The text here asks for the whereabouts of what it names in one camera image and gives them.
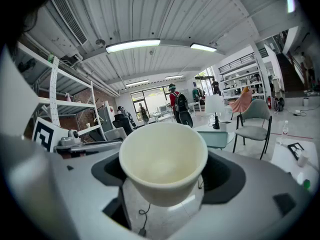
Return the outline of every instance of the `fire extinguisher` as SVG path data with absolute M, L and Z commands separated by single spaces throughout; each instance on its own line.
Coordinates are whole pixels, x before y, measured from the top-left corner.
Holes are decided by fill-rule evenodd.
M 271 97 L 268 96 L 268 98 L 266 99 L 266 103 L 268 104 L 268 108 L 271 109 Z

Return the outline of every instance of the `staircase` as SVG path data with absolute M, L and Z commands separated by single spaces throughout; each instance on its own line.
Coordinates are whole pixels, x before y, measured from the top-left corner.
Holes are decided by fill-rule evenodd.
M 294 66 L 289 62 L 283 53 L 276 55 L 283 77 L 284 89 L 286 92 L 303 91 L 304 84 L 301 82 Z

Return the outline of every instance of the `water bottle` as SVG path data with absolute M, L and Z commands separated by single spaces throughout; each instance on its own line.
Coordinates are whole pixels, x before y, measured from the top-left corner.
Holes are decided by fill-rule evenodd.
M 280 145 L 284 142 L 285 138 L 287 137 L 288 131 L 289 131 L 288 121 L 286 120 L 286 121 L 284 121 L 284 126 L 283 126 L 283 129 L 282 129 L 282 135 L 281 135 L 281 139 L 280 139 Z

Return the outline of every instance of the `red jacket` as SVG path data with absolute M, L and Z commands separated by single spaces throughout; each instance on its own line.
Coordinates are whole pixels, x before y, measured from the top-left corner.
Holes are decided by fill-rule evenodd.
M 174 94 L 170 93 L 169 97 L 170 97 L 170 105 L 171 105 L 171 107 L 174 108 L 175 107 L 176 96 Z

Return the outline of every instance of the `white table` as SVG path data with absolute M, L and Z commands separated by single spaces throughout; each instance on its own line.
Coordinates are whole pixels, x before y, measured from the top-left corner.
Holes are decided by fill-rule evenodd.
M 167 115 L 167 114 L 171 114 L 171 116 L 166 116 L 165 119 L 168 119 L 168 118 L 172 118 L 174 116 L 174 113 L 171 111 L 171 110 L 167 110 L 165 112 L 161 112 L 161 113 L 158 113 L 158 114 L 154 114 L 153 117 L 154 117 L 154 121 L 156 123 L 159 123 L 159 117 L 161 116 L 164 116 L 164 115 Z
M 198 126 L 198 127 L 192 128 L 192 129 L 194 129 L 197 132 L 221 132 L 221 129 L 214 129 L 212 126 L 209 127 L 208 124 L 201 125 L 201 126 Z M 234 131 L 228 132 L 228 137 L 227 137 L 227 140 L 226 140 L 226 144 L 227 145 L 230 142 L 232 142 L 232 140 L 235 138 L 235 135 L 236 134 L 235 134 Z
M 319 164 L 315 144 L 313 142 L 286 138 L 283 144 L 280 145 L 279 140 L 280 138 L 276 139 L 271 163 L 287 173 L 290 172 L 300 185 L 303 184 L 304 180 L 308 179 L 310 181 L 309 190 L 315 194 L 319 181 Z M 299 143 L 309 156 L 308 163 L 304 167 L 298 166 L 297 160 L 287 148 L 287 145 L 294 143 Z
M 192 106 L 194 114 L 196 114 L 195 105 L 198 105 L 200 112 L 202 112 L 202 110 L 201 110 L 201 105 L 200 105 L 200 101 L 198 101 L 198 102 L 192 102 L 192 103 L 189 103 L 189 104 L 188 104 L 189 107 Z

